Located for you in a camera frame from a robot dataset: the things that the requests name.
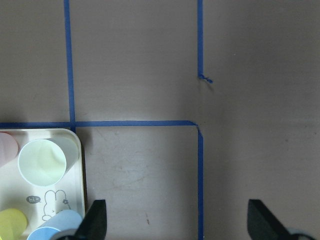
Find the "light blue cup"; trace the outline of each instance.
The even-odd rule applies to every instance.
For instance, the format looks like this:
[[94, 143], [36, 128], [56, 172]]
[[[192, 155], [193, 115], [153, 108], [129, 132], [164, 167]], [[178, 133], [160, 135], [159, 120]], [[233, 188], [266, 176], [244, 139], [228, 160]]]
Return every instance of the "light blue cup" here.
[[63, 210], [30, 233], [26, 240], [50, 240], [59, 232], [76, 230], [82, 222], [79, 213]]

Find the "blue painter's tape line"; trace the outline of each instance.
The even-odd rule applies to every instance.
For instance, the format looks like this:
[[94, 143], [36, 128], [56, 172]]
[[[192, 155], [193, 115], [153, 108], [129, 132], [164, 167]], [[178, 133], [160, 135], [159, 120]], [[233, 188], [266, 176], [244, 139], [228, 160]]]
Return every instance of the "blue painter's tape line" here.
[[77, 121], [76, 127], [156, 127], [156, 126], [197, 126], [187, 120], [163, 121]]
[[70, 122], [0, 122], [1, 129], [69, 128]]
[[213, 81], [204, 75], [204, 5], [197, 0], [197, 37], [198, 37], [198, 78], [212, 84]]
[[65, 49], [66, 49], [66, 64], [67, 64], [68, 94], [69, 94], [69, 115], [70, 115], [71, 130], [75, 132], [76, 131], [76, 110], [75, 110], [74, 71], [73, 71], [73, 61], [72, 61], [69, 0], [64, 0], [63, 5], [64, 5]]
[[204, 137], [198, 127], [198, 240], [204, 239]]

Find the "bunny illustration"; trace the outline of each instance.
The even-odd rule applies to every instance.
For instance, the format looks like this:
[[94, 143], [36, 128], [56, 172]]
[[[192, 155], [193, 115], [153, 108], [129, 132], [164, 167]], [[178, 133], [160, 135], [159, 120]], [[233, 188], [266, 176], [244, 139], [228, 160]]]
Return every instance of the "bunny illustration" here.
[[42, 216], [43, 221], [48, 221], [50, 218], [52, 218], [54, 215], [56, 215], [58, 212], [62, 210], [71, 209], [67, 200], [67, 195], [63, 190], [47, 191], [44, 195], [44, 201], [44, 215]]

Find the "cup rim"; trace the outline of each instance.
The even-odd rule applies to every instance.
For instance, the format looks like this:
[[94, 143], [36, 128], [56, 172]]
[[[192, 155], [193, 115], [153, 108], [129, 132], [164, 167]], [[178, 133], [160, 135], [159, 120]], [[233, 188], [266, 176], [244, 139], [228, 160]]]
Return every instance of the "cup rim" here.
[[60, 232], [59, 229], [57, 229], [56, 227], [53, 227], [53, 226], [40, 226], [40, 227], [36, 228], [35, 230], [33, 230], [32, 232], [30, 232], [30, 234], [28, 235], [28, 237], [27, 237], [26, 240], [29, 240], [30, 237], [32, 237], [32, 234], [34, 234], [34, 233], [36, 233], [37, 231], [42, 230], [42, 229], [53, 229], [53, 230], [56, 230], [56, 233], [55, 233], [55, 234], [57, 234], [57, 233]]
[[[22, 173], [21, 168], [20, 168], [21, 153], [23, 153], [23, 151], [24, 151], [24, 149], [25, 149], [26, 146], [28, 146], [28, 145], [30, 145], [30, 144], [32, 144], [32, 143], [34, 143], [34, 142], [47, 142], [47, 143], [50, 143], [50, 144], [52, 144], [52, 145], [57, 146], [57, 147], [62, 151], [62, 153], [63, 153], [63, 155], [64, 155], [64, 159], [65, 159], [64, 173], [61, 174], [60, 178], [59, 178], [56, 182], [53, 182], [53, 183], [47, 184], [47, 185], [39, 185], [39, 184], [36, 184], [36, 183], [34, 183], [34, 182], [29, 181], [29, 180], [25, 177], [25, 175]], [[33, 186], [36, 186], [36, 187], [49, 187], [49, 186], [52, 186], [52, 185], [55, 185], [56, 183], [58, 183], [58, 182], [63, 178], [63, 176], [65, 175], [65, 172], [66, 172], [66, 169], [67, 169], [67, 158], [66, 158], [66, 155], [65, 155], [64, 151], [63, 151], [63, 150], [61, 149], [61, 147], [60, 147], [58, 144], [56, 144], [55, 142], [50, 141], [49, 139], [34, 139], [34, 140], [31, 140], [31, 141], [27, 142], [27, 143], [21, 148], [20, 152], [18, 153], [18, 162], [17, 162], [17, 165], [18, 165], [18, 169], [19, 169], [20, 175], [21, 175], [21, 176], [23, 177], [23, 179], [26, 180], [29, 184], [31, 184], [31, 185], [33, 185]]]

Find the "pink cup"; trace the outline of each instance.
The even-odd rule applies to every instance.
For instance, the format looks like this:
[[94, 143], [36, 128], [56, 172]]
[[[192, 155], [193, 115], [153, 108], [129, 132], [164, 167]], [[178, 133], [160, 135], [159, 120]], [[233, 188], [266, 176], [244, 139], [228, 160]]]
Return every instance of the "pink cup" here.
[[17, 154], [17, 141], [8, 133], [0, 132], [0, 167], [13, 160]]

